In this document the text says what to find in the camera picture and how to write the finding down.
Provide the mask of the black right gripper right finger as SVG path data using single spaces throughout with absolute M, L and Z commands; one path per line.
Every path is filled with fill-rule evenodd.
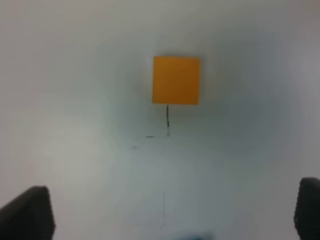
M 318 178 L 301 179 L 293 221 L 301 240 L 320 239 L 320 180 Z

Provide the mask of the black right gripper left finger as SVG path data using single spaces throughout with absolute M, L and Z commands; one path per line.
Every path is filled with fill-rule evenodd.
M 0 208 L 2 240 L 52 240 L 55 229 L 46 186 L 33 186 Z

